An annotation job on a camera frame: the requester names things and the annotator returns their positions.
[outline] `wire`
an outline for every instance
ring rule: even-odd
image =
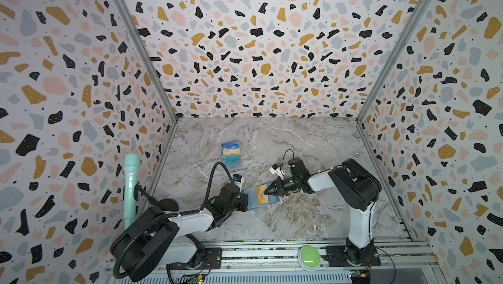
[[[396,277],[396,267],[395,267],[395,262],[393,262],[393,259],[389,256],[389,254],[388,254],[386,251],[384,251],[384,250],[382,250],[381,248],[378,248],[378,247],[376,247],[376,248],[377,248],[377,249],[379,249],[379,250],[381,250],[382,252],[384,252],[384,253],[386,254],[386,256],[388,256],[388,258],[389,258],[389,259],[391,260],[391,262],[393,263],[393,269],[395,270],[395,272],[394,272],[394,274],[393,274],[393,280],[391,280],[391,282],[389,283],[389,284],[392,284],[392,283],[393,283],[393,281],[395,281],[395,277]]]
[[[137,185],[136,186],[136,189],[145,196],[145,198],[147,198],[147,201],[150,205],[156,205],[156,206],[159,206],[159,201],[154,198],[153,196],[150,196],[150,194],[147,193],[147,191],[145,191],[145,189],[143,189],[140,185]]]
[[[362,273],[363,271],[365,271],[366,269],[368,269],[368,268],[370,268],[370,267],[371,267],[371,265],[370,265],[370,258],[368,258],[368,260],[369,260],[369,266],[368,266],[368,267],[366,267],[366,268],[364,268],[363,270],[360,270],[360,273]]]
[[[205,257],[207,260],[208,260],[208,266],[210,267],[210,269],[208,270],[208,273],[206,273],[204,276],[208,276],[208,274],[210,274],[210,271],[211,271],[211,261],[210,261],[210,258],[208,257]]]
[[[370,211],[369,211],[369,241],[372,240],[372,239],[370,239],[370,229],[372,227],[372,209],[374,208],[374,205],[376,205],[375,202],[372,204],[372,206],[370,207]]]
[[[223,167],[223,169],[227,173],[227,176],[229,177],[230,182],[234,183],[234,180],[232,180],[232,177],[230,176],[229,169],[227,169],[227,167],[225,167],[225,165],[222,162],[216,162],[215,165],[213,165],[213,168],[211,169],[210,179],[208,180],[208,187],[206,188],[206,195],[204,197],[203,204],[201,205],[201,210],[206,206],[208,198],[210,197],[211,182],[213,181],[213,174],[215,174],[215,169],[217,168],[218,165],[221,165]]]
[[[339,167],[339,166],[342,166],[342,167],[347,167],[347,168],[351,168],[351,169],[353,169],[354,171],[356,171],[356,174],[358,174],[358,173],[359,173],[359,172],[358,172],[358,169],[354,168],[353,166],[343,165],[343,164],[339,164],[339,165],[337,165],[337,166],[334,166],[334,167],[332,167],[332,169],[333,169],[333,168],[335,168],[335,167]]]
[[[283,161],[281,161],[281,168],[282,168],[282,169],[280,169],[280,170],[281,170],[281,173],[283,174],[283,176],[286,176],[286,173],[285,173],[285,166],[284,166],[284,165],[285,165],[285,155],[286,155],[286,153],[287,153],[288,151],[292,151],[293,158],[295,158],[295,153],[293,152],[293,149],[287,149],[287,150],[285,151],[285,154],[283,154]]]
[[[182,275],[182,277],[194,277],[194,276],[197,276],[197,275],[201,274],[204,271],[204,266],[206,265],[206,263],[203,260],[201,260],[201,262],[203,263],[203,268],[198,273],[196,273],[196,274],[189,274],[189,275]]]
[[[170,284],[174,284],[173,278],[171,277],[171,270],[169,264],[166,264],[166,273],[167,273],[167,279],[170,281]]]

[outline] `aluminum frame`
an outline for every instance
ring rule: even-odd
[[[155,189],[157,188],[157,184],[159,183],[160,175],[162,174],[164,164],[166,163],[167,155],[170,152],[171,144],[173,143],[174,134],[176,133],[177,128],[178,128],[178,123],[173,124],[173,127],[170,130],[171,134],[167,140],[167,143],[165,144],[166,147],[165,147],[164,151],[162,152],[162,155],[159,158],[159,167],[157,167],[157,169],[155,170],[154,176],[152,177],[152,185],[150,187],[148,187],[148,189],[146,190],[147,193],[150,194],[151,196],[154,195]],[[141,213],[145,212],[147,210],[147,207],[148,207],[148,200],[147,200],[147,198],[143,198],[143,200],[141,202],[141,206],[138,208],[138,214],[136,214],[135,219],[138,218],[138,216]]]
[[[171,105],[170,100],[167,97],[164,88],[162,87],[159,77],[156,74],[157,72],[154,68],[154,64],[152,63],[152,61],[150,61],[150,56],[148,55],[147,49],[145,48],[143,42],[140,39],[140,35],[138,34],[138,30],[136,29],[133,23],[131,14],[127,9],[126,3],[124,2],[124,0],[112,0],[112,2],[115,6],[115,9],[119,13],[121,21],[124,23],[124,27],[126,28],[126,31],[129,34],[129,37],[131,38],[134,47],[136,48],[138,56],[145,65],[145,71],[148,73],[150,81],[154,85],[155,91],[159,94],[159,97],[162,101],[162,105],[165,108],[167,116],[170,118],[173,124],[176,124],[178,119],[173,111],[173,106]]]
[[[374,105],[374,100],[379,95],[379,91],[381,90],[382,85],[388,79],[389,74],[393,71],[395,63],[398,61],[398,58],[403,52],[407,42],[411,39],[414,34],[415,28],[418,26],[419,22],[423,18],[424,14],[427,12],[429,4],[432,0],[419,0],[418,5],[416,5],[414,11],[411,14],[411,18],[409,19],[407,25],[399,35],[399,38],[391,51],[390,57],[386,61],[384,67],[382,68],[381,73],[377,77],[377,80],[374,82],[374,86],[370,90],[365,103],[363,104],[360,112],[357,115],[358,124],[360,124],[367,112]]]
[[[213,270],[220,274],[235,272],[271,272],[271,271],[303,271],[298,264],[297,253],[300,247],[311,245],[320,255],[326,255],[326,246],[343,246],[346,240],[279,240],[279,241],[230,241],[230,242],[203,242],[205,247],[222,248],[221,268]],[[400,238],[375,238],[375,246],[386,251],[397,269],[419,268],[423,270],[428,283],[446,284],[445,279],[427,242],[413,242],[410,239]],[[379,251],[382,262],[381,266],[373,268],[393,268],[393,263],[384,253]],[[112,275],[115,260],[112,259],[105,269],[105,275],[109,276],[108,283],[115,283]],[[320,270],[355,270],[364,267],[329,267],[328,262],[322,260]],[[172,270],[172,274],[178,275],[186,271]],[[166,274],[166,266],[160,265],[152,274]]]

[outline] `patterned wallpaper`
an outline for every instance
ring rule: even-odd
[[[151,178],[165,110],[111,0],[0,12],[0,282],[95,282],[123,230],[122,161]]]
[[[125,0],[178,116],[355,116],[418,0]]]
[[[450,283],[503,273],[502,0],[433,0],[363,127]]]

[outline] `gold card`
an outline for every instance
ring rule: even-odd
[[[264,194],[264,190],[267,189],[267,185],[258,186],[256,188],[256,204],[264,205],[269,203],[269,196]]]

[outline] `marble surface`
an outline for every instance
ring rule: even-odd
[[[213,164],[220,160],[220,146],[239,141],[243,167],[230,169],[244,177],[243,188],[275,179],[268,169],[282,162],[293,149],[314,173],[359,154],[357,161],[375,177],[370,157],[348,118],[182,118],[155,190],[157,199],[178,201],[181,210],[201,205]],[[291,158],[287,153],[285,163]],[[218,167],[210,196],[228,181]],[[399,224],[388,195],[381,191],[375,206],[375,237],[407,236]],[[314,194],[295,193],[280,203],[249,212],[234,212],[218,229],[196,233],[199,240],[265,240],[345,238],[349,231],[349,205],[337,188]]]

